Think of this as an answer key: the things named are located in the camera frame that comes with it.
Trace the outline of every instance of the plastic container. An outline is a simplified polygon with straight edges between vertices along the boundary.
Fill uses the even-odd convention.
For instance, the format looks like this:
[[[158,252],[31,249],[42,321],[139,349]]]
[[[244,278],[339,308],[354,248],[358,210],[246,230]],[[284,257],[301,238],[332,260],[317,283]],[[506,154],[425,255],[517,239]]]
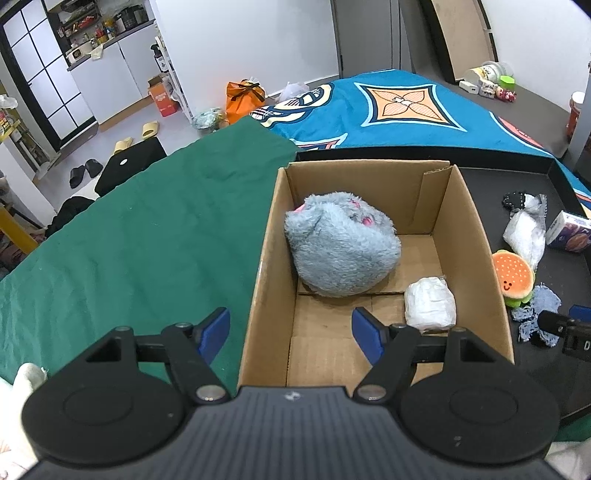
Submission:
[[[577,120],[579,119],[584,100],[584,92],[574,92],[573,96],[569,100],[570,117],[569,123],[566,125],[566,136],[569,138],[569,140],[573,138],[574,129],[577,126]]]
[[[464,73],[464,80],[474,85],[478,85],[478,80],[488,80],[492,83],[499,83],[501,76],[513,76],[513,69],[501,61],[486,61],[482,67],[467,70]]]
[[[515,79],[508,75],[501,75],[499,77],[499,85],[510,92],[515,91]]]

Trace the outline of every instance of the wooden board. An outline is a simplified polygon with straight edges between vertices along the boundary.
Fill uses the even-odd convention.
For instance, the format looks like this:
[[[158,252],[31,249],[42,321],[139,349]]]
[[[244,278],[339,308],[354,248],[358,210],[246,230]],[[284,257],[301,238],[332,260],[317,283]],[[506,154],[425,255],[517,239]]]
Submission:
[[[478,0],[421,0],[421,4],[447,82],[455,83],[466,70],[496,60],[492,33]]]

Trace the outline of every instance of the white cabinet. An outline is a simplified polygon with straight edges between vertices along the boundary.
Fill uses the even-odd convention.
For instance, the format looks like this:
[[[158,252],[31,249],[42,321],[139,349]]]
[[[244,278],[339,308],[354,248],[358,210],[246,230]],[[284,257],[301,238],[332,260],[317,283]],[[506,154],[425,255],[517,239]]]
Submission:
[[[23,205],[33,219],[43,226],[49,225],[56,215],[51,204],[37,189],[19,163],[26,163],[16,145],[9,138],[0,144],[0,170],[10,185],[15,205]]]
[[[156,28],[149,25],[118,41],[142,97],[149,95],[148,80],[160,74],[158,64],[154,60],[154,52],[150,49],[156,43],[155,38]]]
[[[72,77],[100,124],[144,97],[116,44],[104,49],[101,59],[78,65]]]

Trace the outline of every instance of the orange box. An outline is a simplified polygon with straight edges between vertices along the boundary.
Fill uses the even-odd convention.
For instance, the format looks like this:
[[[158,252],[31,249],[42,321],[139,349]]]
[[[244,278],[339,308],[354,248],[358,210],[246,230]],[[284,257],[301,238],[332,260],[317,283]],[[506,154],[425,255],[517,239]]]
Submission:
[[[169,92],[160,75],[148,80],[148,91],[162,116],[176,113],[180,107],[178,102],[170,98]]]

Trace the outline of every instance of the hamburger plush toy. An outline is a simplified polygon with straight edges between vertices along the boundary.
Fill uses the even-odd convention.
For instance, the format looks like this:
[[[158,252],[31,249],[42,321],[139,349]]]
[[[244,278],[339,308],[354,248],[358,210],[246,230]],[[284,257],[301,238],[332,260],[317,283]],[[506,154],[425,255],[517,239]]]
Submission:
[[[496,277],[505,297],[505,305],[517,308],[531,299],[535,274],[528,263],[519,255],[507,250],[492,254]]]

